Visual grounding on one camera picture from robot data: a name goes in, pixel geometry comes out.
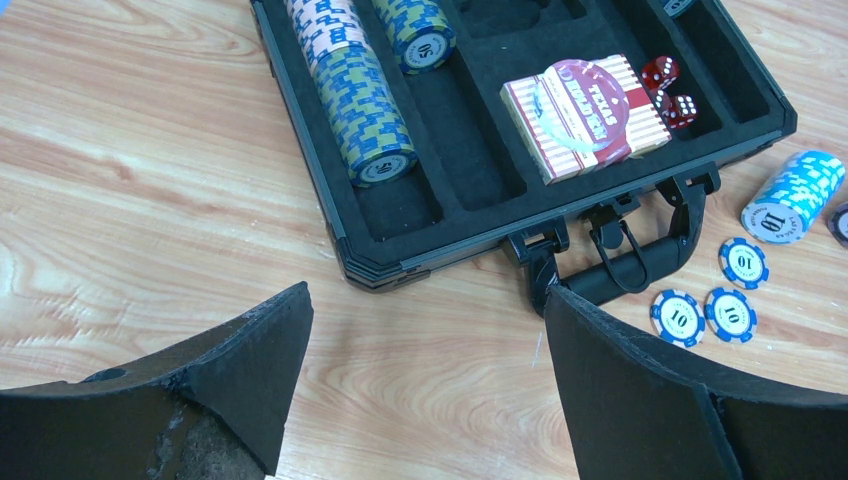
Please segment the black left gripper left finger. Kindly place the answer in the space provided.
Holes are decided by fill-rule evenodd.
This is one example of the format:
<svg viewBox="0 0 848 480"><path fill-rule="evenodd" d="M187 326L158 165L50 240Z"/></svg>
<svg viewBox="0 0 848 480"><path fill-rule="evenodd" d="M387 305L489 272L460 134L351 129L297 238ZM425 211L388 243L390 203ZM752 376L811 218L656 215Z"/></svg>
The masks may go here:
<svg viewBox="0 0 848 480"><path fill-rule="evenodd" d="M297 283L159 352L1 393L5 479L263 479L277 471L314 311Z"/></svg>

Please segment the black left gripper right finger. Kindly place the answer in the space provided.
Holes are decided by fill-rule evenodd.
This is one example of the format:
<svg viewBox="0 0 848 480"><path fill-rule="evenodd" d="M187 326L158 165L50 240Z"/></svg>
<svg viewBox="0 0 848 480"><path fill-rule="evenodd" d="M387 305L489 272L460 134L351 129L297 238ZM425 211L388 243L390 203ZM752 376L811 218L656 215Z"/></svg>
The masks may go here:
<svg viewBox="0 0 848 480"><path fill-rule="evenodd" d="M843 479L847 398L714 362L563 287L545 324L583 479Z"/></svg>

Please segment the clear round dealer button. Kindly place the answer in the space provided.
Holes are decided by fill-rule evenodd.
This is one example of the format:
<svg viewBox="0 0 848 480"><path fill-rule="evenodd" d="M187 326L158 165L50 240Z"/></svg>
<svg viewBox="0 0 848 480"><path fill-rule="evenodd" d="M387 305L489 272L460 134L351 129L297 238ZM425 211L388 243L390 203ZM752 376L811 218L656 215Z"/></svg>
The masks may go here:
<svg viewBox="0 0 848 480"><path fill-rule="evenodd" d="M631 105L615 77L594 61L566 59L543 71L533 109L543 131L601 167L631 153L626 140Z"/></svg>

